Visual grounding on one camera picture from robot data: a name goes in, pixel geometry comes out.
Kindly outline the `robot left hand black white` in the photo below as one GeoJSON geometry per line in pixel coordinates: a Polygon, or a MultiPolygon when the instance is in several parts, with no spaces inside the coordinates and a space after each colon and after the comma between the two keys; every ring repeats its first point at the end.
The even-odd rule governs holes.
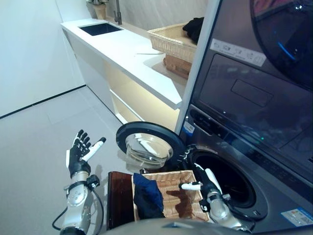
{"type": "Polygon", "coordinates": [[[105,142],[106,138],[101,137],[100,140],[91,145],[90,138],[83,129],[76,134],[72,147],[66,151],[66,168],[69,170],[71,179],[80,171],[90,174],[91,167],[88,160],[94,156],[105,142]]]}

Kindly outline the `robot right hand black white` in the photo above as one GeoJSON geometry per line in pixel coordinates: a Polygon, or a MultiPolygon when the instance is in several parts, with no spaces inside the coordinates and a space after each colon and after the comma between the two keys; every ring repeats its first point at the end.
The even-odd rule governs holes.
{"type": "Polygon", "coordinates": [[[223,194],[223,191],[211,169],[204,169],[197,163],[194,163],[195,171],[199,176],[200,180],[198,182],[182,183],[179,184],[179,188],[182,190],[201,190],[205,195],[211,192],[217,192],[220,195],[223,194]]]}

